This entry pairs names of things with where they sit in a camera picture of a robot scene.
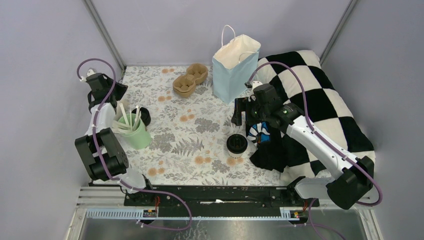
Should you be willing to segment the stack of black lids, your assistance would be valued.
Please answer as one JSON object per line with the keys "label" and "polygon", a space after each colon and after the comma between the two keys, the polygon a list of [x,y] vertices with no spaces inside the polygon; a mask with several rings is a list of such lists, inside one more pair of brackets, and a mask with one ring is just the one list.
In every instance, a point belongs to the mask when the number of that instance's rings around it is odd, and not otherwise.
{"label": "stack of black lids", "polygon": [[136,117],[138,117],[138,122],[142,123],[143,126],[147,127],[151,123],[151,115],[147,108],[139,107],[134,108],[131,113],[133,116],[131,117],[132,123],[134,124],[136,121]]}

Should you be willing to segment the black cup lid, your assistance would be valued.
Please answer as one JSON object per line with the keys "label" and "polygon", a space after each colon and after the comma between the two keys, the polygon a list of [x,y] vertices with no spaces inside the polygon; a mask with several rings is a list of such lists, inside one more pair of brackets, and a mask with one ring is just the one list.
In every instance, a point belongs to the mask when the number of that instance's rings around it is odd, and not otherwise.
{"label": "black cup lid", "polygon": [[226,140],[226,147],[230,154],[243,154],[248,148],[248,140],[241,134],[232,134]]}

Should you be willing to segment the white paper cup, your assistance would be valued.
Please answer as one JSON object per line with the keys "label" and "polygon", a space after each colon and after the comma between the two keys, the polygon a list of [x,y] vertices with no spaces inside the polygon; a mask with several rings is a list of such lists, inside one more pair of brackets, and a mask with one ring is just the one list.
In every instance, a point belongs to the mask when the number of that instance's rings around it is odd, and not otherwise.
{"label": "white paper cup", "polygon": [[237,153],[236,152],[236,153],[234,153],[234,152],[228,151],[228,154],[233,159],[239,159],[239,158],[241,158],[243,156],[244,152],[241,152],[241,153]]}

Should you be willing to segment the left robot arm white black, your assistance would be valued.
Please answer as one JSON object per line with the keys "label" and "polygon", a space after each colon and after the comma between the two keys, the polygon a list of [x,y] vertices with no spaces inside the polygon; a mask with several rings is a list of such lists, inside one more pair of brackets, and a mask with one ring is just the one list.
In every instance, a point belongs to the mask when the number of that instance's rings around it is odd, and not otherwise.
{"label": "left robot arm white black", "polygon": [[76,150],[93,181],[114,181],[144,206],[152,204],[155,192],[147,187],[145,176],[132,169],[125,150],[115,133],[115,120],[119,101],[127,85],[114,83],[104,73],[91,71],[84,80],[91,91],[88,94],[90,124],[85,135],[75,140]]}

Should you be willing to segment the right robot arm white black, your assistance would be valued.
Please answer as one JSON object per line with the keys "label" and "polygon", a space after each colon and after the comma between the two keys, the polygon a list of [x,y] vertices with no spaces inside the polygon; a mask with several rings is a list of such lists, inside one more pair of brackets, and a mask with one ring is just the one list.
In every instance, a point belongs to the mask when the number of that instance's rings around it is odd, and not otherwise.
{"label": "right robot arm white black", "polygon": [[348,210],[354,204],[372,207],[382,202],[382,190],[374,180],[375,164],[368,156],[358,158],[336,144],[315,127],[306,110],[283,103],[269,83],[255,81],[254,86],[251,96],[234,100],[231,122],[240,126],[245,113],[248,124],[269,124],[310,151],[331,174],[293,181],[286,193],[291,205],[299,206],[306,199],[326,199]]}

